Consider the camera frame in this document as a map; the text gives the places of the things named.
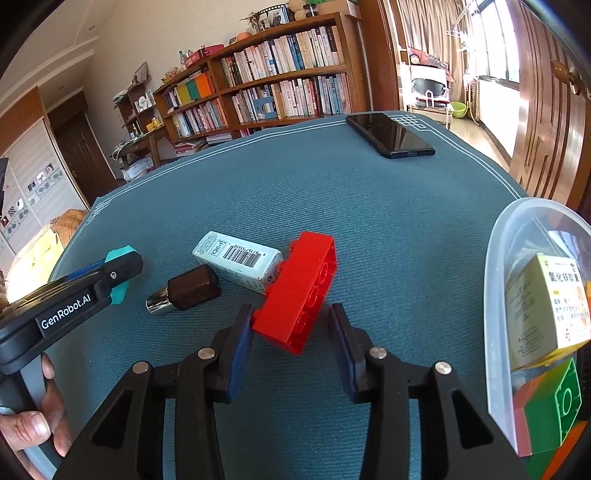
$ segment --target tiled floor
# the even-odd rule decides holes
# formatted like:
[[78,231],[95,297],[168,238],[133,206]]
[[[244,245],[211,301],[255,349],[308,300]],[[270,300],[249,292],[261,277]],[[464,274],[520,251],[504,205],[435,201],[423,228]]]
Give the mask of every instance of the tiled floor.
[[495,144],[491,141],[486,132],[476,125],[470,118],[453,119],[451,131],[464,142],[497,162],[505,169],[505,171],[509,171],[509,165],[507,165],[507,162],[495,147]]

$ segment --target ceiling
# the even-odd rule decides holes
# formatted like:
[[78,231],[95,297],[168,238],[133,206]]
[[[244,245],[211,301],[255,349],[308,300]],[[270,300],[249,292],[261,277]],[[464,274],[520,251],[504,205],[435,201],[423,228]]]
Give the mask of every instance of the ceiling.
[[0,79],[0,115],[35,85],[48,108],[79,90],[101,26],[119,1],[65,0],[46,18]]

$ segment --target yellow medicine box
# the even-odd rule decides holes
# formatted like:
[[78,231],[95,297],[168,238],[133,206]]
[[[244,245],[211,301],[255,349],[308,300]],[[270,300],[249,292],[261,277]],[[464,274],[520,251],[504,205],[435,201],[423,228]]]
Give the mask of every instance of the yellow medicine box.
[[550,365],[591,339],[577,264],[537,254],[505,290],[511,370]]

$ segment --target black smartphone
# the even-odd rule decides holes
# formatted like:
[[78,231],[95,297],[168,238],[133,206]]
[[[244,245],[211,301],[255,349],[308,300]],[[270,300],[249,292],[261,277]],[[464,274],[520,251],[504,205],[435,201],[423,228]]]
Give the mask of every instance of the black smartphone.
[[383,157],[435,155],[435,149],[431,145],[383,113],[349,115],[346,120]]

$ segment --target window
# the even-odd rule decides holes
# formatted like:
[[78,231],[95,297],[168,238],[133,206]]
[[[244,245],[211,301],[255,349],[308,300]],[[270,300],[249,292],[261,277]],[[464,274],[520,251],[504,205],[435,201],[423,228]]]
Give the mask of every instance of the window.
[[472,14],[476,73],[519,82],[517,39],[506,0],[484,0]]

